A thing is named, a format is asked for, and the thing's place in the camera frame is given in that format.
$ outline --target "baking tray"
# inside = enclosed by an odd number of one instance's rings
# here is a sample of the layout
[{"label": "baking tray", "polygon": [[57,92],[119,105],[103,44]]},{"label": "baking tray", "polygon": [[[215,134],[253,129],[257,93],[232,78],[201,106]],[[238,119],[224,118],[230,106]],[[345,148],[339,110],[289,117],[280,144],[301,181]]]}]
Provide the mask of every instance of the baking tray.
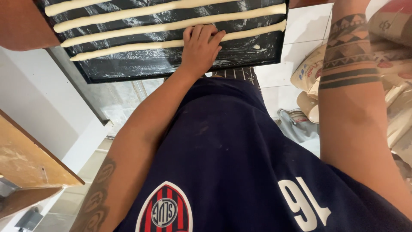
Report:
[{"label": "baking tray", "polygon": [[[44,7],[63,2],[64,0],[38,0],[37,5],[44,13]],[[73,9],[58,15],[47,17],[50,26],[79,17],[104,14],[120,9],[132,9],[148,5],[162,4],[171,0],[112,0],[84,8]],[[57,33],[57,38],[63,42],[68,38],[92,33],[112,31],[133,26],[164,24],[195,17],[214,14],[234,13],[286,3],[289,10],[289,0],[242,0],[226,2],[191,9],[175,9],[158,14],[145,15],[103,24],[92,24],[74,28],[63,33]],[[286,14],[276,14],[246,20],[233,20],[215,23],[219,30],[227,33],[245,31],[260,26],[279,23],[287,18]],[[90,52],[108,47],[130,43],[160,42],[183,39],[183,31],[173,30],[156,33],[137,34],[83,43],[65,48],[70,57],[81,52]],[[277,64],[282,54],[285,32],[275,31],[249,38],[222,42],[222,50],[209,71],[239,67]],[[88,84],[109,83],[128,80],[144,80],[170,76],[181,63],[183,48],[164,48],[121,52],[85,61],[74,62]]]}]

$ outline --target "hand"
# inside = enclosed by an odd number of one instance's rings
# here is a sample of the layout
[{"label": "hand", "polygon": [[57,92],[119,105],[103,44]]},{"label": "hand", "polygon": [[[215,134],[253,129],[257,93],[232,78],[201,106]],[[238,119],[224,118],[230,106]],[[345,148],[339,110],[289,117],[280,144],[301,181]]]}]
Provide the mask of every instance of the hand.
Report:
[{"label": "hand", "polygon": [[219,43],[225,34],[225,31],[218,32],[218,29],[211,24],[186,28],[183,32],[185,45],[180,69],[185,69],[196,79],[200,78],[212,67],[216,56],[222,49]]}]

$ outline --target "shirt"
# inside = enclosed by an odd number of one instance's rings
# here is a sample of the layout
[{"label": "shirt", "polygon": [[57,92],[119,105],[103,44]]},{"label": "shirt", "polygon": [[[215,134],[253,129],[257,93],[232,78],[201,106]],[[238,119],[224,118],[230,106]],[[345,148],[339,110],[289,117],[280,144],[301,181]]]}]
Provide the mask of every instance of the shirt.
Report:
[{"label": "shirt", "polygon": [[250,83],[201,78],[115,232],[412,231],[388,201],[285,137]]}]

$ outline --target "forearm tattoo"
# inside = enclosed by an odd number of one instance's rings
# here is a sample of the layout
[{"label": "forearm tattoo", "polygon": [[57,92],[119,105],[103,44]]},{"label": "forearm tattoo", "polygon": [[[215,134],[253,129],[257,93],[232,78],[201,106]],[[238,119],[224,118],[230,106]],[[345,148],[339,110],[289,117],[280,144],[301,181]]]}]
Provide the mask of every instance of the forearm tattoo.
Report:
[{"label": "forearm tattoo", "polygon": [[116,163],[112,159],[106,158],[84,198],[70,232],[99,231],[109,212],[109,207],[105,206],[105,201],[110,177],[115,169]]},{"label": "forearm tattoo", "polygon": [[319,89],[379,81],[373,64],[366,16],[345,16],[331,26]]}]

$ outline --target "raw dough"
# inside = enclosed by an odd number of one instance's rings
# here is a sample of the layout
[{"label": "raw dough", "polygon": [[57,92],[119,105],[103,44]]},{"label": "raw dough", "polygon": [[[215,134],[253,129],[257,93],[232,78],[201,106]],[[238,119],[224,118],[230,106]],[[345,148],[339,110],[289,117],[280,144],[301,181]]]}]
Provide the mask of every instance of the raw dough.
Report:
[{"label": "raw dough", "polygon": [[[278,24],[274,24],[270,26],[263,26],[263,27],[258,27],[255,29],[247,30],[247,31],[238,31],[238,32],[226,34],[223,37],[222,42],[228,41],[228,40],[235,40],[235,39],[251,37],[251,36],[257,36],[257,35],[272,32],[272,31],[284,31],[285,28],[286,28],[286,20],[283,20],[282,22]],[[70,60],[80,61],[80,60],[86,60],[86,59],[106,56],[106,55],[110,55],[110,54],[114,54],[118,52],[129,52],[129,51],[156,49],[156,48],[168,48],[168,47],[183,47],[183,40],[121,45],[117,47],[97,50],[94,52],[79,53],[75,55],[74,57],[72,57]]]},{"label": "raw dough", "polygon": [[65,21],[54,25],[54,31],[57,33],[67,31],[72,28],[87,26],[90,24],[102,24],[110,21],[127,19],[131,17],[137,17],[148,14],[156,14],[172,9],[187,9],[194,7],[201,7],[206,5],[212,5],[223,2],[234,2],[239,0],[180,0],[174,2],[163,3],[159,5],[153,5],[148,7],[140,7],[136,9],[125,9],[116,12],[110,12],[106,14],[92,15],[88,17],[81,17]]},{"label": "raw dough", "polygon": [[236,20],[236,19],[251,19],[259,16],[266,16],[272,14],[286,14],[286,4],[273,5],[270,7],[259,8],[244,12],[237,12],[231,14],[217,14],[205,17],[186,19],[178,22],[168,23],[168,24],[155,24],[148,26],[137,26],[132,28],[125,28],[115,31],[100,32],[91,35],[79,36],[72,39],[64,41],[60,46],[69,47],[76,44],[93,42],[97,40],[104,40],[119,36],[129,36],[141,33],[150,33],[158,31],[171,31],[186,28],[189,26],[195,26],[197,24],[211,24],[215,22]]},{"label": "raw dough", "polygon": [[71,0],[46,6],[44,12],[47,16],[53,16],[71,9],[86,7],[97,3],[108,2],[111,0]]}]

